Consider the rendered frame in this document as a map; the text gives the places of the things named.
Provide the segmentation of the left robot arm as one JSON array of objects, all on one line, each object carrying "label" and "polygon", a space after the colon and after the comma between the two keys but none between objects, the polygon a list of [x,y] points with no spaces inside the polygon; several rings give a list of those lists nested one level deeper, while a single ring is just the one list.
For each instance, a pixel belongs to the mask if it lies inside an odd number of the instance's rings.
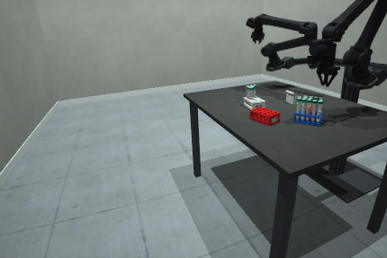
[{"label": "left robot arm", "polygon": [[[315,69],[317,66],[333,67],[334,56],[331,55],[336,55],[337,48],[337,43],[334,42],[341,41],[342,36],[345,34],[349,25],[373,1],[374,0],[355,0],[341,15],[339,15],[339,17],[332,22],[329,22],[323,28],[322,40],[313,40],[309,47],[311,56],[307,56],[307,64],[310,69]],[[375,75],[370,75],[368,69],[373,53],[370,48],[386,14],[387,0],[378,0],[360,38],[356,44],[351,46],[344,54],[343,62],[347,66],[353,66],[353,71],[351,71],[353,76],[348,76],[346,78],[347,81],[360,85],[369,85],[376,79]],[[323,56],[325,54],[329,56]]]}]

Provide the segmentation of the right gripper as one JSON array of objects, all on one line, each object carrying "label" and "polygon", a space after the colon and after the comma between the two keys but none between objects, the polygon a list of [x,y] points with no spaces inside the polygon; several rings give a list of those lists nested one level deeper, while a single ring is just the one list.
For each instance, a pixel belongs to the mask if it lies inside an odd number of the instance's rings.
[{"label": "right gripper", "polygon": [[[259,33],[254,33],[253,31],[252,31],[252,34],[251,34],[251,38],[253,38],[252,39],[252,41],[254,41],[254,42],[256,42],[256,40],[259,40],[259,43],[264,39],[264,37],[265,37],[265,33],[263,32],[259,32]],[[258,44],[259,44],[258,43]]]}]

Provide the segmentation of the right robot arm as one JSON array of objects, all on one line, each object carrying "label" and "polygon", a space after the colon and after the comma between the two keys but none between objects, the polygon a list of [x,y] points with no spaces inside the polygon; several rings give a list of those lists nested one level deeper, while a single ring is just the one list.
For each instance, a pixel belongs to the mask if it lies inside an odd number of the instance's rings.
[{"label": "right robot arm", "polygon": [[[270,42],[265,47],[261,48],[261,54],[264,57],[270,57],[269,63],[266,64],[268,67],[279,67],[284,64],[284,61],[281,61],[277,55],[277,51],[292,49],[300,46],[310,46],[313,40],[316,40],[318,37],[318,25],[315,22],[298,22],[293,20],[286,20],[278,17],[273,17],[267,14],[260,14],[256,18],[256,23],[254,24],[254,18],[250,17],[247,19],[246,26],[254,29],[254,33],[262,32],[263,33],[263,24],[271,25],[275,27],[285,28],[293,31],[298,31],[300,34],[304,34],[304,37],[300,37],[294,40],[287,40],[280,43]],[[299,28],[301,27],[301,28]],[[271,46],[274,45],[274,46]],[[271,47],[270,47],[271,46]],[[269,49],[270,48],[270,49]]]}]

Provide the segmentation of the white tube rack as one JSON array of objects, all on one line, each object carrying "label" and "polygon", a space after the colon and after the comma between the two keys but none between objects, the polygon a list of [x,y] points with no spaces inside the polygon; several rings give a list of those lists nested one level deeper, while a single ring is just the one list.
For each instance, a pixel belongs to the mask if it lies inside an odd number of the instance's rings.
[{"label": "white tube rack", "polygon": [[[261,101],[260,101],[261,100]],[[251,105],[247,104],[246,101],[250,102]],[[244,105],[247,106],[250,110],[253,110],[258,107],[263,107],[265,108],[266,106],[266,101],[260,99],[259,97],[254,97],[254,99],[249,100],[248,98],[244,97]]]}]

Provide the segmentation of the red lego-style plate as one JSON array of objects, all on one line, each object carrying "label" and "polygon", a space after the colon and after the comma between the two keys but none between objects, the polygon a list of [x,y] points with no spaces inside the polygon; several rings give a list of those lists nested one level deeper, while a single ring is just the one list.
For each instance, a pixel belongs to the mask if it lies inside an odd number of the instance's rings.
[{"label": "red lego-style plate", "polygon": [[258,107],[250,110],[250,119],[270,126],[279,122],[280,112]]}]

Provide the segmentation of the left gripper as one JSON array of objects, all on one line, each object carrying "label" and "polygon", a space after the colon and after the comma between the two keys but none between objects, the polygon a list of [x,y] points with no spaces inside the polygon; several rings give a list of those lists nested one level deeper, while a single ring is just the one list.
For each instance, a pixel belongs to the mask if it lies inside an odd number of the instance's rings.
[{"label": "left gripper", "polygon": [[[334,56],[333,67],[321,67],[321,66],[318,66],[317,67],[317,71],[316,71],[317,75],[319,77],[319,80],[321,82],[321,85],[325,85],[326,84],[326,87],[329,87],[329,85],[331,84],[332,80],[338,74],[338,70],[340,70],[340,67],[334,66],[334,64],[335,64],[335,56],[336,55],[331,55],[331,56]],[[331,71],[331,70],[333,70],[333,71]],[[321,74],[324,74],[324,81],[322,81]],[[329,76],[331,76],[331,78],[330,78],[330,80],[328,82]]]}]

